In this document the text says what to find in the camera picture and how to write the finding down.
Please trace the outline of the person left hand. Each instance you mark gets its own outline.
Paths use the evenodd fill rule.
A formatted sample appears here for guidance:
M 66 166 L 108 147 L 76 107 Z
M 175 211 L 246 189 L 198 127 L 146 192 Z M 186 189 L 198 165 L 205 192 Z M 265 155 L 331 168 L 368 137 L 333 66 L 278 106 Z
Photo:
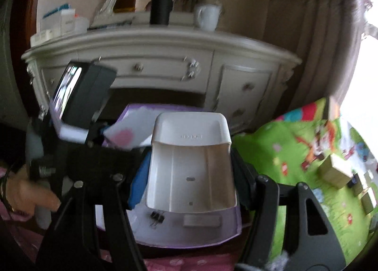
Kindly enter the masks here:
M 48 188 L 29 179 L 27 165 L 17 173 L 7 171 L 1 180 L 1 195 L 11 211 L 28 216 L 35 214 L 36 207 L 57 211 L 59 198 Z

